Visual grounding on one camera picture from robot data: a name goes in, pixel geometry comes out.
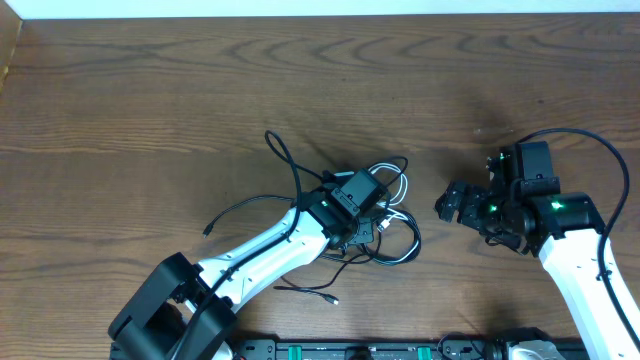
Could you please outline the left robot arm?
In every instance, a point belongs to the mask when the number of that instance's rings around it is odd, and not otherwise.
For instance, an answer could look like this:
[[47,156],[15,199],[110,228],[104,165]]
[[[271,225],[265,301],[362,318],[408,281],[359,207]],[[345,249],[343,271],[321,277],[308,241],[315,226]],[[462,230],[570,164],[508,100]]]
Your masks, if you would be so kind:
[[108,327],[128,359],[230,359],[237,312],[286,273],[337,247],[387,194],[366,169],[326,175],[298,192],[274,226],[222,255],[163,260]]

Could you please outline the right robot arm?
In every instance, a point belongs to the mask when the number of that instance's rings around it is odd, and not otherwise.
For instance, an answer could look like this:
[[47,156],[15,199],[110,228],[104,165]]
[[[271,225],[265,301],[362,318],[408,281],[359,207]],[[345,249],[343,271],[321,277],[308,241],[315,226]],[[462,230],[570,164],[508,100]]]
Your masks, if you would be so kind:
[[488,187],[451,182],[434,209],[492,245],[532,254],[559,289],[592,359],[636,359],[639,309],[591,198],[563,193],[545,142],[516,143],[487,161]]

